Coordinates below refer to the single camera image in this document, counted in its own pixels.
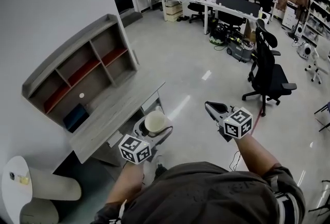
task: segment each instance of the white cup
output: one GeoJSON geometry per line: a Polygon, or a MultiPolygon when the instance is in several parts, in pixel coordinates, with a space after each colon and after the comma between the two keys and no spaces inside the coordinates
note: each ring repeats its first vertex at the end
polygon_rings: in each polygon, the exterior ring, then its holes
{"type": "Polygon", "coordinates": [[[163,114],[161,107],[157,106],[155,111],[146,116],[144,125],[149,132],[156,134],[169,127],[170,120],[163,114]]]}

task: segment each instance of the brown t-shirt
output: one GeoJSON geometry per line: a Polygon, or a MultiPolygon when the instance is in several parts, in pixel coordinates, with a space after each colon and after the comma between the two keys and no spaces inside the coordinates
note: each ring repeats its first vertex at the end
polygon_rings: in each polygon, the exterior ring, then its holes
{"type": "MultiPolygon", "coordinates": [[[[280,192],[292,194],[305,213],[302,191],[290,171],[277,165],[262,178],[247,171],[233,171],[199,162],[177,165],[127,202],[121,223],[278,223],[278,203],[270,188],[277,176],[280,192]]],[[[109,203],[92,224],[109,224],[121,204],[109,203]]]]}

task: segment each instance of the chair headrest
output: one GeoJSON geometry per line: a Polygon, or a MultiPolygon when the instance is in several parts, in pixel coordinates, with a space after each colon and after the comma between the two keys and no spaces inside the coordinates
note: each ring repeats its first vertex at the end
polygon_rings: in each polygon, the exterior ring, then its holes
{"type": "Polygon", "coordinates": [[[267,43],[273,48],[277,47],[277,39],[274,35],[265,29],[265,22],[262,19],[258,19],[256,24],[257,28],[262,32],[263,38],[267,41],[267,43]]]}

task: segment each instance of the person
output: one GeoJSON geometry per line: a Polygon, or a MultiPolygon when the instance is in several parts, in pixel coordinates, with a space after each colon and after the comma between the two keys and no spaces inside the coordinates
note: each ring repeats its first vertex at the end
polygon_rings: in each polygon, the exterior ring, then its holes
{"type": "Polygon", "coordinates": [[[154,182],[141,190],[143,165],[126,163],[92,224],[301,223],[305,200],[290,171],[251,135],[235,141],[249,171],[158,164],[154,182]]]}

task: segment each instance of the glossy floor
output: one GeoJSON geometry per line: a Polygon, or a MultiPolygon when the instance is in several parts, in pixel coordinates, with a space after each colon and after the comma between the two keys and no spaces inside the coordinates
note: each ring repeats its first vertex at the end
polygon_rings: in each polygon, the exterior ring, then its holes
{"type": "MultiPolygon", "coordinates": [[[[267,29],[277,37],[276,50],[282,53],[276,63],[298,89],[280,98],[279,106],[273,101],[267,104],[267,116],[260,118],[253,136],[291,170],[309,210],[325,202],[327,193],[323,191],[330,186],[321,183],[330,179],[330,132],[319,133],[320,124],[314,118],[314,112],[329,101],[330,78],[321,74],[323,84],[312,83],[310,73],[304,71],[306,61],[292,47],[287,30],[276,19],[267,29]]],[[[165,22],[160,11],[145,12],[126,32],[140,64],[166,81],[160,97],[174,125],[172,135],[159,147],[166,166],[208,161],[229,170],[237,146],[217,133],[204,102],[245,107],[257,117],[260,99],[241,100],[244,93],[252,91],[247,81],[251,63],[238,62],[225,50],[214,50],[201,22],[165,22]]],[[[242,159],[237,170],[246,170],[242,159]]],[[[304,222],[320,222],[318,214],[306,213],[304,222]]]]}

